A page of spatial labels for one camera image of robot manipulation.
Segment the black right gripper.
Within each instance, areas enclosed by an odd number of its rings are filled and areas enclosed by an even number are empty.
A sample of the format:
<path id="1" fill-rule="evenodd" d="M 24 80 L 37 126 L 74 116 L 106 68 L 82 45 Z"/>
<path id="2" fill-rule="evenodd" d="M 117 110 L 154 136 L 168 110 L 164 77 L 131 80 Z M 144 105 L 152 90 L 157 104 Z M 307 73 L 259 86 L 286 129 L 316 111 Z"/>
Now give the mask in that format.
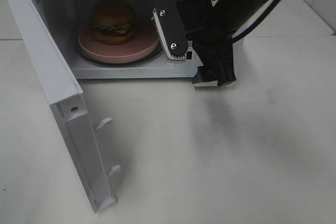
<path id="1" fill-rule="evenodd" d="M 187 39 L 202 62 L 192 84 L 217 82 L 226 86 L 236 81 L 233 34 L 236 32 L 236 0 L 176 0 Z"/>

